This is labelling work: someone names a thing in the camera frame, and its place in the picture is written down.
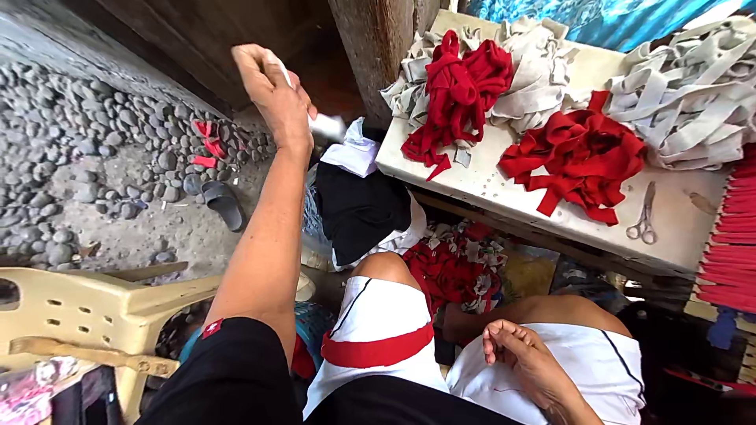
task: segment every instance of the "white table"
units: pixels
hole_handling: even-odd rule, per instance
[[[494,38],[499,27],[486,20],[441,10],[432,31],[445,33],[450,28],[460,31],[462,25],[481,27],[483,38]],[[624,54],[578,43],[571,44],[581,49],[572,64],[572,88],[600,90],[605,88],[609,77],[624,75],[625,69],[621,63]],[[464,200],[508,219],[525,222],[641,262],[656,270],[684,277],[691,277],[697,269],[714,223],[714,217],[694,206],[687,193],[696,192],[716,206],[722,197],[727,177],[724,172],[672,172],[647,165],[642,172],[623,183],[621,191],[627,198],[615,208],[619,224],[608,227],[589,219],[580,207],[564,200],[551,217],[536,211],[546,189],[525,192],[522,185],[516,185],[513,179],[506,178],[497,167],[504,150],[519,140],[519,136],[510,129],[485,126],[483,140],[471,150],[473,156],[469,168],[453,162],[451,169],[442,172],[432,181],[426,181],[432,168],[408,160],[400,151],[409,132],[406,119],[393,119],[376,158],[378,168],[383,173]],[[454,148],[446,149],[450,159],[453,159]],[[625,229],[634,225],[640,217],[646,186],[650,181],[656,181],[652,225],[658,235],[658,242],[653,245],[647,245],[640,239],[630,240],[625,235]]]

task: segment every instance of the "wooden post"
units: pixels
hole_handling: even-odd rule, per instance
[[[414,31],[433,24],[440,0],[328,2],[365,103],[367,124],[387,129],[391,110],[378,91],[396,80]]]

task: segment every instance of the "hand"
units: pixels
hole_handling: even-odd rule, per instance
[[[534,330],[503,319],[492,321],[483,330],[483,353],[489,365],[496,360],[509,365],[525,393],[553,422],[572,423],[569,418],[576,417],[598,420]]]
[[[313,141],[307,115],[314,119],[318,110],[312,106],[299,77],[289,72],[292,83],[289,87],[278,59],[259,45],[238,45],[231,49],[231,54],[249,99],[265,118],[278,149],[291,149],[309,158]]]

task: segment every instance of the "scissors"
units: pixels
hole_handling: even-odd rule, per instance
[[[654,202],[655,195],[656,182],[652,181],[649,183],[649,187],[646,188],[646,197],[643,198],[643,209],[640,211],[638,223],[624,231],[630,239],[641,239],[648,245],[656,243],[656,232],[651,226],[651,204]]]

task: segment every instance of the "white shorts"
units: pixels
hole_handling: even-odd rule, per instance
[[[511,369],[504,364],[486,365],[481,337],[465,347],[445,381],[435,362],[432,334],[423,332],[430,322],[421,291],[380,279],[349,278],[330,342],[324,338],[325,360],[307,391],[303,417],[347,382],[390,375],[450,392],[526,425],[547,423],[538,407],[519,391]],[[526,326],[538,332],[604,422],[640,423],[638,410],[643,401],[635,380],[642,380],[637,341],[612,332],[605,337],[601,330],[583,326]],[[400,353],[398,358],[387,354],[394,351]]]

